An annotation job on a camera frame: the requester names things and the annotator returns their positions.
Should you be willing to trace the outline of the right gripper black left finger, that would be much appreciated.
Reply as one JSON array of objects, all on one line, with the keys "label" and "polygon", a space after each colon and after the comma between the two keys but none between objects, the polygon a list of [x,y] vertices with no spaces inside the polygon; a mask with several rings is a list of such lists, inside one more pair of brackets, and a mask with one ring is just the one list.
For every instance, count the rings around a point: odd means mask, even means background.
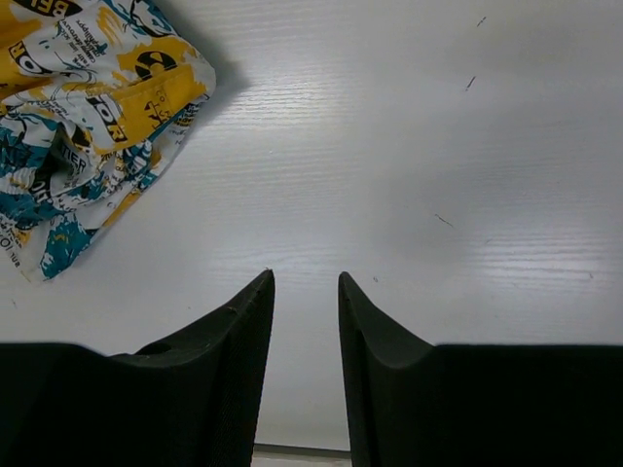
[{"label": "right gripper black left finger", "polygon": [[275,302],[265,270],[226,304],[133,354],[1,347],[5,466],[247,466]]}]

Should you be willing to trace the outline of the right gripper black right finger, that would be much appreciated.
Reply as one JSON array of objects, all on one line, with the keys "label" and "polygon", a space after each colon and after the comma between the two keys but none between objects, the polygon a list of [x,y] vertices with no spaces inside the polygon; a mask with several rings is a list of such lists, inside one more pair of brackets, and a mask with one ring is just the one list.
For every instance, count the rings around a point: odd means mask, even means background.
[{"label": "right gripper black right finger", "polygon": [[338,293],[353,465],[621,464],[620,346],[435,345]]}]

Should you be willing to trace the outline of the white teal yellow patterned shorts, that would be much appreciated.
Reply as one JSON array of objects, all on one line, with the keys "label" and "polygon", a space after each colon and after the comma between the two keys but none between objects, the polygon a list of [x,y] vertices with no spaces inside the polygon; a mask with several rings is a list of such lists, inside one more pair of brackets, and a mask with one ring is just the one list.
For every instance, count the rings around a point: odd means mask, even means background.
[{"label": "white teal yellow patterned shorts", "polygon": [[167,170],[216,85],[152,1],[1,5],[1,247],[67,270]]}]

